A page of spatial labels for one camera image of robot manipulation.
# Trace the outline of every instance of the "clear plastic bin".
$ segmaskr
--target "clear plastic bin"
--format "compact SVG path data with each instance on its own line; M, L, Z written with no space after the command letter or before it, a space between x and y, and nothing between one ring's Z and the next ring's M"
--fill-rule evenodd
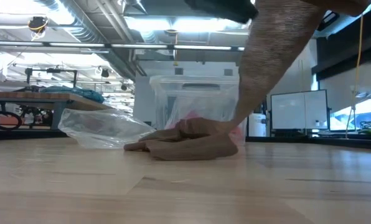
M168 129L180 119L202 117L230 121L238 101L238 77L155 76L156 128ZM237 138L245 142L246 122Z

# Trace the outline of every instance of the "blue cloth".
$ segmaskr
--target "blue cloth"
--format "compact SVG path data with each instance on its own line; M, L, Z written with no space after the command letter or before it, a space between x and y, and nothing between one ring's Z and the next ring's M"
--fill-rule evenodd
M69 88L66 86L50 86L40 91L41 93L73 93L82 96L86 99L93 100L98 103L104 102L103 95L94 90L84 90L81 88Z

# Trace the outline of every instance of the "plastic container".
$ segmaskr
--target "plastic container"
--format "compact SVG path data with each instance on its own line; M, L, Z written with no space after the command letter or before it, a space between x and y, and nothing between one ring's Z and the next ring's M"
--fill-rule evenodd
M180 119L202 117L230 121L238 101L238 77L155 76L156 128L174 127ZM246 122L234 133L245 142Z

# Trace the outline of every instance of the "table surface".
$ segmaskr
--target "table surface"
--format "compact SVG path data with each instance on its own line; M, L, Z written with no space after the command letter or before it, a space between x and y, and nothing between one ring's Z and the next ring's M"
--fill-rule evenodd
M67 104L66 108L74 110L105 110L112 107L88 100L84 97L70 93L31 93L31 92L0 92L0 98L17 98L33 100L68 100L73 103ZM21 103L21 105L34 106L43 109L53 109L52 103Z
M70 138L0 141L0 223L371 223L371 150L248 143L165 162Z

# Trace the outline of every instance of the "workbench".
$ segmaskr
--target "workbench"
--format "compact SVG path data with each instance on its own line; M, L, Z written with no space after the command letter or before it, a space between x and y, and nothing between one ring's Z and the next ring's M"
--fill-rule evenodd
M0 92L0 102L53 110L51 130L58 130L65 108L85 111L112 109L110 106L70 93Z

